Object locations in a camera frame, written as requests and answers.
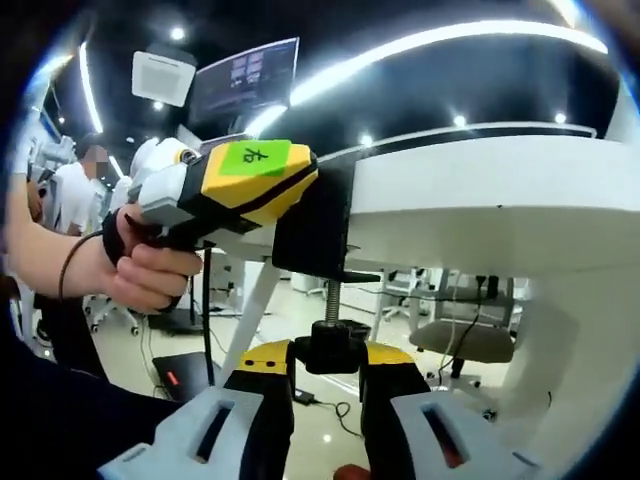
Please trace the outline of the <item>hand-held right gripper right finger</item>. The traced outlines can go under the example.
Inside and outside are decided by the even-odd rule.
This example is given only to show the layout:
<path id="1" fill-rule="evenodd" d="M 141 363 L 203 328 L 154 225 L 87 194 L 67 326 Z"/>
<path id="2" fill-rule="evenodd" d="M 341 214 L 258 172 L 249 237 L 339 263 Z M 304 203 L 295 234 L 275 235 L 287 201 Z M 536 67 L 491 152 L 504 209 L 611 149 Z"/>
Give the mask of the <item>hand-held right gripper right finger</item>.
<path id="1" fill-rule="evenodd" d="M 477 412 L 432 391 L 409 354 L 369 341 L 361 350 L 361 431 L 373 479 L 550 477 Z"/>

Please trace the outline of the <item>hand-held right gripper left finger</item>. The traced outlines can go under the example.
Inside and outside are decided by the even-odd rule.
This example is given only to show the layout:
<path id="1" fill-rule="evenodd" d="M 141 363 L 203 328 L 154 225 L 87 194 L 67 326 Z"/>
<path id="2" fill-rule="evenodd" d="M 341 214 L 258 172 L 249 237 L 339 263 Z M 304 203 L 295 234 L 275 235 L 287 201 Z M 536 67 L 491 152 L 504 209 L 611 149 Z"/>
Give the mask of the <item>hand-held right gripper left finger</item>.
<path id="1" fill-rule="evenodd" d="M 294 430 L 294 343 L 246 351 L 141 443 L 98 469 L 103 479 L 282 479 Z"/>

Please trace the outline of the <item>person's left hand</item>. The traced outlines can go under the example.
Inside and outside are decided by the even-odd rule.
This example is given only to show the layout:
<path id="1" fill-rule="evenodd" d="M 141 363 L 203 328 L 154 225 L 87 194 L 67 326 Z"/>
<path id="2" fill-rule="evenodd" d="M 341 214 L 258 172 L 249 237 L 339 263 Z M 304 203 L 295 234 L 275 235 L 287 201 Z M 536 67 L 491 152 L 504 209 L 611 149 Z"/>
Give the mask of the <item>person's left hand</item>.
<path id="1" fill-rule="evenodd" d="M 139 206 L 118 209 L 114 231 L 123 255 L 112 262 L 104 244 L 99 244 L 100 284 L 103 293 L 124 306 L 141 313 L 160 312 L 185 293 L 188 278 L 201 271 L 202 260 L 193 252 L 147 245 L 144 226 Z"/>

